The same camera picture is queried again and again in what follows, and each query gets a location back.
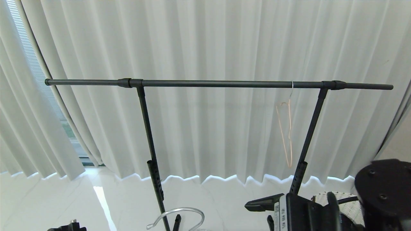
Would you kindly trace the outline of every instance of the curtain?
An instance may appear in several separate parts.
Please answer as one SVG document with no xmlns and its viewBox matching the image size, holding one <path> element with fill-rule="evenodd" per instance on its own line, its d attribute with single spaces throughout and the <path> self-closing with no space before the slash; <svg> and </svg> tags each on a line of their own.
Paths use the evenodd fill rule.
<svg viewBox="0 0 411 231">
<path fill-rule="evenodd" d="M 84 167 L 35 81 L 6 2 L 0 4 L 1 170 L 74 179 Z"/>
<path fill-rule="evenodd" d="M 330 91 L 306 179 L 355 175 L 375 157 L 410 81 L 407 1 L 18 1 L 54 79 L 389 83 Z M 60 106 L 95 164 L 148 176 L 135 89 L 58 86 Z M 291 96 L 293 165 L 275 106 L 291 89 L 146 88 L 160 174 L 261 181 L 294 173 L 318 90 Z M 283 129 L 288 109 L 279 107 Z"/>
</svg>

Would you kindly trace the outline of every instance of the floor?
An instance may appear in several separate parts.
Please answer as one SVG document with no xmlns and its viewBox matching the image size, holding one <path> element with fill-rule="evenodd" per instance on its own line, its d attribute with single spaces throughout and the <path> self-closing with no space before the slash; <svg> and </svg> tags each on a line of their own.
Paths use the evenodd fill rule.
<svg viewBox="0 0 411 231">
<path fill-rule="evenodd" d="M 292 177 L 283 181 L 266 175 L 262 183 L 249 178 L 242 184 L 235 176 L 228 179 L 209 177 L 200 184 L 198 177 L 181 179 L 170 176 L 163 182 L 166 210 L 195 207 L 205 213 L 203 229 L 212 231 L 267 231 L 270 212 L 252 213 L 244 208 L 247 201 L 284 193 Z M 354 178 L 328 178 L 323 185 L 311 177 L 300 189 L 310 198 L 324 191 L 350 192 Z M 149 178 L 132 175 L 119 179 L 107 168 L 90 167 L 73 181 L 53 175 L 41 179 L 23 174 L 0 175 L 0 230 L 39 230 L 57 228 L 77 219 L 88 231 L 146 230 L 160 215 Z M 198 214 L 181 213 L 180 230 L 188 230 L 199 221 Z M 175 216 L 169 217 L 171 226 Z M 162 222 L 151 230 L 164 230 Z"/>
</svg>

